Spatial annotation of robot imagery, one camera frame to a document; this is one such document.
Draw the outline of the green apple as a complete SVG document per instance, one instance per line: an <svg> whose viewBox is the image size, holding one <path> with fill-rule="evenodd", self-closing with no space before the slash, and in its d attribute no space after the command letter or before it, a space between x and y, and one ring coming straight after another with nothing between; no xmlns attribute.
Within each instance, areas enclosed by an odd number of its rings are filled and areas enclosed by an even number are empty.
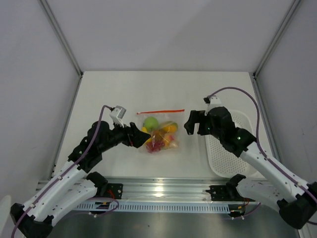
<svg viewBox="0 0 317 238"><path fill-rule="evenodd" d="M143 126L147 131L153 131L158 128L159 122L155 117L147 117L143 122Z"/></svg>

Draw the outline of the red grape bunch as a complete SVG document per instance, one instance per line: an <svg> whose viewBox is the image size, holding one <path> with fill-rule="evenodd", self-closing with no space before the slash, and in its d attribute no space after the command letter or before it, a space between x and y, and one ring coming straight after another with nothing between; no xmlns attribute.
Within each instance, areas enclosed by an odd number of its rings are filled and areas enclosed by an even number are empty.
<svg viewBox="0 0 317 238"><path fill-rule="evenodd" d="M151 141L147 142L145 146L149 153L155 153L164 148L164 143L162 141Z"/></svg>

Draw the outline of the clear orange zip top bag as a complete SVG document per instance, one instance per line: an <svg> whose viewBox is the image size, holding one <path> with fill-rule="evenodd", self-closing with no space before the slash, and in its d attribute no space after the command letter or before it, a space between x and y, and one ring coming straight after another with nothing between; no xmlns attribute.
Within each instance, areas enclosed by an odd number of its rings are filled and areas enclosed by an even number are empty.
<svg viewBox="0 0 317 238"><path fill-rule="evenodd" d="M147 117L155 117L158 122L159 126L157 129L153 131L149 131L152 137L152 141L162 141L163 136L166 134L162 130L159 129L160 125L166 121L174 121L178 124L178 130L174 133L177 143L174 145L171 145L169 147L164 147L161 149L159 152L155 153L163 153L166 151L176 151L180 147L180 131L181 131L181 126L183 124L183 117L184 117L185 110L184 109L177 109L177 110L159 110L159 111L145 111L145 112L137 112L136 116L138 119L137 126L139 129L142 131L143 127L143 122ZM141 148L139 149L140 152L142 153L149 153L146 150L146 143L144 143Z"/></svg>

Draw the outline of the small yellow orange fruit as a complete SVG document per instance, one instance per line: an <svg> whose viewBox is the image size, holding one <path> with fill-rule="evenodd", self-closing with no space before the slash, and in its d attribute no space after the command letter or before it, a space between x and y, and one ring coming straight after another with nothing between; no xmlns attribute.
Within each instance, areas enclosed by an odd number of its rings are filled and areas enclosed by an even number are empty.
<svg viewBox="0 0 317 238"><path fill-rule="evenodd" d="M166 121L159 127L165 133L175 133L178 130L178 124L174 121Z"/></svg>

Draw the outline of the red peach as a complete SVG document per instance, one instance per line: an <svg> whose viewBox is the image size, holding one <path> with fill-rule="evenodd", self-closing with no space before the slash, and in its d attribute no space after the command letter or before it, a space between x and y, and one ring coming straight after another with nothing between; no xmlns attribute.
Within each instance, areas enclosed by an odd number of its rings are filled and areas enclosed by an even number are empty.
<svg viewBox="0 0 317 238"><path fill-rule="evenodd" d="M162 141L163 141L164 147L169 147L169 146L177 143L177 140L176 140L174 133L166 133L163 136Z"/></svg>

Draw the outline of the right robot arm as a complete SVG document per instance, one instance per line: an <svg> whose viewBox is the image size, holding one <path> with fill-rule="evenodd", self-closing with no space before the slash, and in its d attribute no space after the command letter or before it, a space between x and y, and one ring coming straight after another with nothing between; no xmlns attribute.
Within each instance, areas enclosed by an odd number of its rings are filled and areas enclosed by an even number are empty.
<svg viewBox="0 0 317 238"><path fill-rule="evenodd" d="M249 131L235 126L225 107L210 111L192 110L184 127L188 135L199 125L198 135L211 135L223 148L250 164L269 182L263 184L243 175L234 176L226 188L232 200L250 198L279 213L291 227L301 229L317 211L317 184L295 175L278 160L268 156Z"/></svg>

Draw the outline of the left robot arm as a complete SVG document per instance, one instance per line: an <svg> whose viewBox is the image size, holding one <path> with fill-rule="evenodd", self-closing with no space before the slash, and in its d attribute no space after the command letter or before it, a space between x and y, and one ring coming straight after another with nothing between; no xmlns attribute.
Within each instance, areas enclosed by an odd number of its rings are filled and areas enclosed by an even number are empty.
<svg viewBox="0 0 317 238"><path fill-rule="evenodd" d="M102 160L103 152L119 144L139 148L150 137L133 122L114 125L113 129L102 120L93 123L59 173L30 200L11 206L11 236L20 231L27 238L46 238L59 220L80 203L93 198L115 201L107 179L92 168Z"/></svg>

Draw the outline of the white perforated plastic basket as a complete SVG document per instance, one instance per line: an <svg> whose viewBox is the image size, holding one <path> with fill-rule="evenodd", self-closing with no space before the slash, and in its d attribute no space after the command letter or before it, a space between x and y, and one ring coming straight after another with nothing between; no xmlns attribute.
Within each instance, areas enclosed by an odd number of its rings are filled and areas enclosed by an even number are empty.
<svg viewBox="0 0 317 238"><path fill-rule="evenodd" d="M250 133L254 130L249 117L241 111L230 111L236 127L246 129ZM221 143L211 135L205 136L208 162L211 170L219 177L229 179L236 174L250 178L259 178L260 173L250 164L237 158L234 154L226 151Z"/></svg>

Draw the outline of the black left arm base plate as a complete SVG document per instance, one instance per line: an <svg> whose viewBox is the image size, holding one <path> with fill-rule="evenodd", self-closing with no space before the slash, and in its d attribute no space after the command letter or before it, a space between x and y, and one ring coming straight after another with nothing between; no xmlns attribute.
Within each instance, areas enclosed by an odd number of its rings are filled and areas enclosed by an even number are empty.
<svg viewBox="0 0 317 238"><path fill-rule="evenodd" d="M122 183L108 183L101 188L99 192L99 197L112 198L120 200L123 194L123 184Z"/></svg>

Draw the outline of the aluminium front rail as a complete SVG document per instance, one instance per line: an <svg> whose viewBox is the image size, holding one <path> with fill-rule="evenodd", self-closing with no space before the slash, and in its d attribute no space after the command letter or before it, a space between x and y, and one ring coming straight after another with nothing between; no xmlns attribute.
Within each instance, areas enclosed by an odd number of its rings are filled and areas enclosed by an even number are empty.
<svg viewBox="0 0 317 238"><path fill-rule="evenodd" d="M211 185L225 185L227 179L115 178L110 183L123 184L121 201L156 203L208 203Z"/></svg>

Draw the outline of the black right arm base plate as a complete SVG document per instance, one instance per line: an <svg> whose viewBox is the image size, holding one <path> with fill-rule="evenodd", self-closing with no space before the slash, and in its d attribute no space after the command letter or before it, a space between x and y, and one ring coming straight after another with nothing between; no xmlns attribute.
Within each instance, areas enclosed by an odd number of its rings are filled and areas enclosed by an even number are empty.
<svg viewBox="0 0 317 238"><path fill-rule="evenodd" d="M212 201L239 201L241 198L236 190L226 185L210 185L205 192L211 196Z"/></svg>

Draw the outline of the right aluminium frame post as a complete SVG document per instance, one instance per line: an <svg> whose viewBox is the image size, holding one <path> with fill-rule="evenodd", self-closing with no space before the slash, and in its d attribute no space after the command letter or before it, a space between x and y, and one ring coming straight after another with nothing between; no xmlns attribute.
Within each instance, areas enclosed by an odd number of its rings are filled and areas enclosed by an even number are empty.
<svg viewBox="0 0 317 238"><path fill-rule="evenodd" d="M277 28L277 31L275 32L263 56L261 57L260 62L258 63L255 71L253 72L253 77L255 80L258 79L260 73L262 72L268 60L274 53L276 47L278 46L279 42L281 41L283 35L285 34L286 30L288 29L289 25L291 24L293 18L295 17L303 2L303 0L293 0L291 2L290 7L283 16L282 21Z"/></svg>

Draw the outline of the aluminium frame post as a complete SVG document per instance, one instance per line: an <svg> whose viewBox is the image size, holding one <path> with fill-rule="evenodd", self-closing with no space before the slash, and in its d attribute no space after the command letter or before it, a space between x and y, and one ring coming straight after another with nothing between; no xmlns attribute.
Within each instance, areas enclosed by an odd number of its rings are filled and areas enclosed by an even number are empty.
<svg viewBox="0 0 317 238"><path fill-rule="evenodd" d="M53 10L47 0L39 0L39 5L41 6L44 15L46 16L49 24L51 25L55 36L57 37L57 40L59 41L61 47L63 48L66 56L68 57L69 61L71 62L71 65L73 66L76 74L81 77L83 75L83 71L81 70L79 63L77 59L75 58L75 55L73 53L73 50L71 49L65 34L63 33L62 28L60 27L57 18L55 14L53 13Z"/></svg>
<svg viewBox="0 0 317 238"><path fill-rule="evenodd" d="M262 72L268 60L274 53L276 47L278 46L279 42L281 41L283 35L285 34L286 30L288 29L289 25L291 24L293 18L295 17L303 2L303 0L293 0L291 2L290 7L283 16L282 21L277 28L277 31L275 32L263 56L261 57L260 62L258 63L255 71L253 72L253 77L255 80L258 79L260 73Z"/></svg>

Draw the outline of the left aluminium frame post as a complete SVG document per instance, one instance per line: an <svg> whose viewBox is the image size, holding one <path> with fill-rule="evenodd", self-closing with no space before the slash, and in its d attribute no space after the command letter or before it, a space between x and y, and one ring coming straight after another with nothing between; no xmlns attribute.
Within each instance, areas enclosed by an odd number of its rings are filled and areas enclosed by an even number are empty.
<svg viewBox="0 0 317 238"><path fill-rule="evenodd" d="M57 40L59 41L61 47L63 48L66 56L68 57L69 61L71 62L71 65L73 66L76 74L81 77L83 75L83 71L81 70L79 63L77 59L75 58L75 55L73 53L73 50L71 49L65 34L63 33L62 28L60 27L57 18L55 14L53 13L53 10L47 0L39 0L39 5L41 6L44 15L46 16L49 24L51 25L55 36L57 37Z"/></svg>

